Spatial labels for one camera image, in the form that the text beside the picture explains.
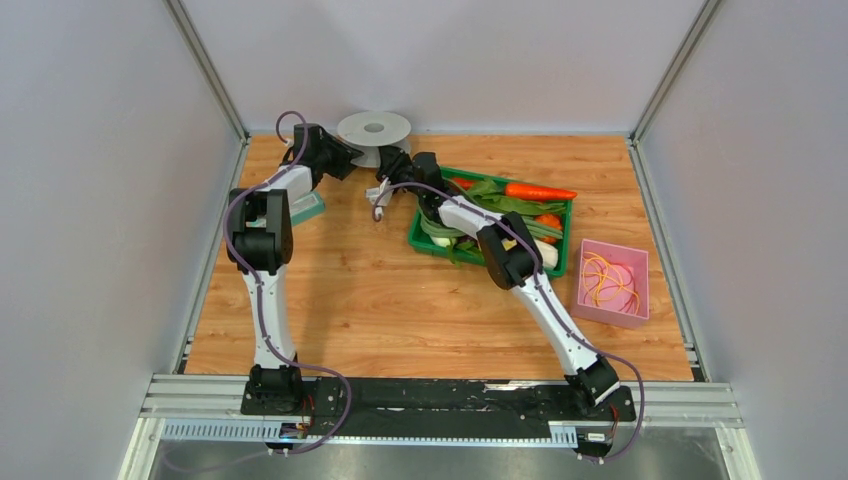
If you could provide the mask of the grey filament spool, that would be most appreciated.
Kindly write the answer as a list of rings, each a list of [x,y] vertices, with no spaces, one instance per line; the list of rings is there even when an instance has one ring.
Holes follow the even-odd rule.
[[[351,164],[368,169],[377,169],[381,165],[380,147],[394,146],[408,150],[407,137],[411,131],[412,125],[405,117],[378,111],[349,115],[336,128],[340,140],[362,152],[351,160]]]

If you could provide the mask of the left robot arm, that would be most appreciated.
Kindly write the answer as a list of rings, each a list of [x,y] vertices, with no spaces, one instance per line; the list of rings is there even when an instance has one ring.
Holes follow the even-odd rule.
[[[345,179],[362,154],[316,123],[297,124],[277,171],[228,194],[223,238],[248,291],[256,343],[241,403],[245,415],[294,415],[308,403],[286,306],[285,274],[294,250],[291,207],[324,177]]]

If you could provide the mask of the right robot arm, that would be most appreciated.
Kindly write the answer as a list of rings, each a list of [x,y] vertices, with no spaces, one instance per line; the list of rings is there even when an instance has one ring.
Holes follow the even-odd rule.
[[[406,190],[418,198],[425,218],[474,238],[493,283],[517,297],[548,338],[572,387],[572,409],[586,419],[598,417],[609,407],[610,395],[621,387],[620,379],[556,297],[541,251],[520,214],[496,213],[474,204],[447,183],[432,152],[410,156],[395,146],[378,151],[376,178],[386,187],[374,202],[382,202],[395,190]]]

